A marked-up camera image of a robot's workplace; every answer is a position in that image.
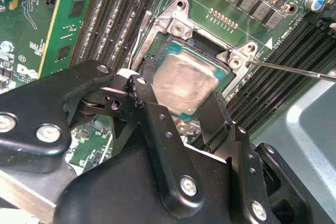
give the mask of bolt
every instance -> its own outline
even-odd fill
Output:
[[[267,146],[266,149],[267,149],[270,153],[272,153],[272,154],[275,153],[274,150],[273,150],[273,148],[272,148],[271,146]]]
[[[143,77],[137,77],[137,81],[144,85],[147,84],[146,80]]]
[[[242,132],[242,133],[246,134],[246,131],[245,131],[245,129],[244,129],[243,127],[241,127],[241,126],[238,126],[238,129],[240,130],[240,132]]]
[[[171,33],[176,37],[181,37],[184,34],[184,27],[180,23],[172,25]]]
[[[197,186],[195,182],[188,177],[182,177],[180,181],[181,189],[189,196],[195,196],[197,193]]]
[[[97,69],[102,73],[108,73],[109,69],[105,67],[104,65],[97,66]]]
[[[262,221],[267,219],[266,210],[262,207],[262,205],[256,201],[252,201],[251,207],[255,216]]]
[[[234,57],[228,60],[228,64],[229,64],[229,67],[231,67],[232,69],[238,69],[242,66],[243,62],[241,61],[240,58]]]
[[[36,136],[43,142],[52,143],[61,137],[61,131],[55,125],[43,125],[36,131]]]
[[[0,132],[8,132],[16,126],[16,120],[10,115],[0,115]]]

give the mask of black metal arm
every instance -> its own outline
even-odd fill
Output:
[[[15,120],[12,129],[0,133],[0,164],[16,180],[59,173],[70,129],[96,114],[112,118],[112,158],[67,178],[57,200],[49,198],[54,208],[41,218],[51,216],[54,223],[333,223],[271,146],[251,148],[220,96],[212,94],[198,117],[204,143],[226,163],[185,148],[168,109],[155,98],[151,60],[145,64],[143,75],[127,79],[89,61],[0,95],[1,114]],[[41,135],[47,125],[51,128]],[[40,217],[38,209],[3,197]]]

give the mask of screwdriver shaft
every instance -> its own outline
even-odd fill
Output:
[[[327,74],[316,73],[316,72],[312,72],[308,70],[291,68],[291,67],[281,66],[281,65],[272,64],[272,63],[260,62],[258,60],[249,60],[248,62],[254,65],[257,65],[257,66],[261,66],[261,67],[273,68],[273,69],[283,70],[286,72],[301,74],[303,76],[308,76],[308,77],[319,79],[319,80],[336,82],[335,76],[329,76]]]

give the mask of motherboard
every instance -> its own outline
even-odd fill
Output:
[[[153,57],[153,89],[183,141],[205,148],[197,109],[220,92],[250,134],[314,81],[247,64],[240,56],[327,72],[336,30],[321,18],[336,0],[0,0],[0,93],[89,59],[141,72]],[[109,118],[72,132],[66,160],[78,173],[109,157]]]

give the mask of gray metal panel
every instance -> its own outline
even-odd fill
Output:
[[[336,222],[335,83],[319,81],[254,140],[259,143],[278,150]]]

